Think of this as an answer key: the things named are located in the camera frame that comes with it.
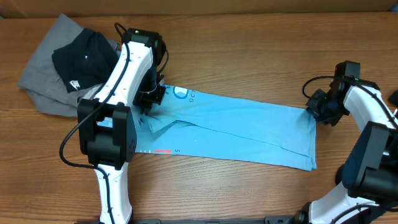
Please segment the light blue printed t-shirt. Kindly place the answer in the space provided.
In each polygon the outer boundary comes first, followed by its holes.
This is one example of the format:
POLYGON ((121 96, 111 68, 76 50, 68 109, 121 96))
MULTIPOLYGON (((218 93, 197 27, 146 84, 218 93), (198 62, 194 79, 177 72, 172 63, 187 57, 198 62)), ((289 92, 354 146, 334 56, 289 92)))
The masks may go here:
POLYGON ((149 114, 132 108, 137 152, 316 169, 316 124, 302 108, 166 87, 149 114))

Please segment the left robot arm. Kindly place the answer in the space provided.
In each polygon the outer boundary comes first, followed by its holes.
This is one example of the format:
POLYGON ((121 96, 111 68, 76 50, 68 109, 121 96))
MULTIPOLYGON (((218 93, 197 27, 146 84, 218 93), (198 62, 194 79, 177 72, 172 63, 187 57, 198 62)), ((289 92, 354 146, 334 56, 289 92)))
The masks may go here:
POLYGON ((95 170, 100 197, 99 223, 131 223, 127 170, 137 147, 133 109, 147 114, 164 95, 169 53, 157 32, 129 28, 108 81, 92 100, 78 104, 80 150, 95 170))

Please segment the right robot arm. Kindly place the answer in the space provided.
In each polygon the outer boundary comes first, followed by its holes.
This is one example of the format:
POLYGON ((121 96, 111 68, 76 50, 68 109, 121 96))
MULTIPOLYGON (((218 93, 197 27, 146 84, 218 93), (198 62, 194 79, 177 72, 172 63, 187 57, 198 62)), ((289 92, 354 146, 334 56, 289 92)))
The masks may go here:
POLYGON ((338 169, 335 188, 298 210, 290 223, 371 223, 397 211, 397 117, 382 100, 380 88, 360 77, 360 64, 338 63, 327 92, 307 101, 315 121, 336 125, 351 115, 361 134, 338 169))

